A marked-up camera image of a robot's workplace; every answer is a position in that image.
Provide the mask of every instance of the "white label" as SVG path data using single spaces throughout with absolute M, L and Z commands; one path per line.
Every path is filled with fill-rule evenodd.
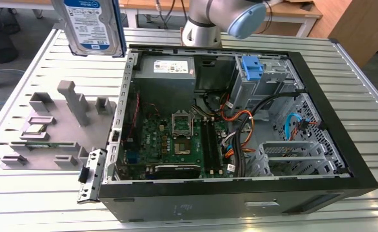
M 235 165 L 229 164 L 229 165 L 227 165 L 227 170 L 229 170 L 230 172 L 235 172 Z
M 246 207 L 253 207 L 253 206 L 261 206 L 261 207 L 279 206 L 279 204 L 277 202 L 246 202 L 245 205 L 246 205 Z
M 177 60 L 157 60 L 154 73 L 189 73 L 189 62 Z
M 229 101 L 226 102 L 227 107 L 231 109 L 234 107 L 234 104 L 230 103 Z
M 110 40 L 104 23 L 100 22 L 102 7 L 96 1 L 95 8 L 84 6 L 66 6 L 78 42 L 88 49 L 104 50 L 110 47 Z

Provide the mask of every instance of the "motherboard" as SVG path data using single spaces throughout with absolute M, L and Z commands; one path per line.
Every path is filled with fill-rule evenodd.
M 193 118 L 186 112 L 143 119 L 139 151 L 126 152 L 131 179 L 227 177 L 218 143 L 226 128 L 225 121 Z

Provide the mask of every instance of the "green circuit board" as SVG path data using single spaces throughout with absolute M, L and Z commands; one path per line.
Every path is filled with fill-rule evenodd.
M 147 118 L 143 121 L 142 141 L 138 165 L 131 168 L 133 178 L 145 179 L 142 172 L 150 165 L 175 164 L 175 165 L 199 165 L 202 168 L 202 178 L 226 177 L 226 172 L 211 174 L 205 172 L 203 166 L 203 149 L 202 149 L 202 135 L 201 135 L 201 119 L 193 120 L 193 136 L 186 137 L 173 136 L 171 118 Z M 187 122 L 175 121 L 175 129 L 187 130 Z M 221 140 L 221 132 L 226 130 L 226 123 L 223 121 L 214 122 L 217 130 L 217 138 Z M 219 150 L 219 160 L 222 164 L 221 146 L 217 144 Z

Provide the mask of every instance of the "open computer tower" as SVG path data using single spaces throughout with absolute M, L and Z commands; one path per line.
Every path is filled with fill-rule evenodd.
M 378 188 L 299 53 L 131 45 L 124 65 L 79 203 L 122 222 L 247 218 Z

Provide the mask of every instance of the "metal workbench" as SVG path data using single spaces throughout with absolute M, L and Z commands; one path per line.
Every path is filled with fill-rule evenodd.
M 179 31 L 126 29 L 130 44 L 179 45 Z M 301 52 L 333 104 L 357 148 L 378 180 L 378 92 L 338 44 L 326 39 L 251 36 L 238 41 L 222 36 L 226 48 Z M 60 30 L 52 30 L 24 77 L 0 112 L 0 157 L 19 137 L 34 92 L 56 91 L 60 80 L 76 83 L 86 96 L 116 99 L 124 59 L 70 53 Z M 378 231 L 378 190 L 346 199 L 310 215 L 195 220 L 191 222 L 118 222 L 102 203 L 76 204 L 78 172 L 0 169 L 0 231 Z

